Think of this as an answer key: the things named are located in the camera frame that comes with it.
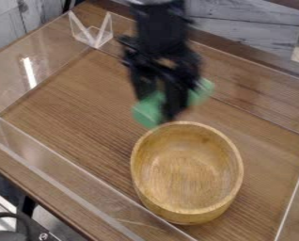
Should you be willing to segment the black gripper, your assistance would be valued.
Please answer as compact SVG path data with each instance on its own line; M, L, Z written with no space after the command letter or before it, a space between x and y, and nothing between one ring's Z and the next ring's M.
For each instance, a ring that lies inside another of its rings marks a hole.
M136 34L120 35L123 64L140 101L158 90L163 79L163 121L172 121L188 107L188 91L198 86L202 60L188 46L184 3L131 3Z

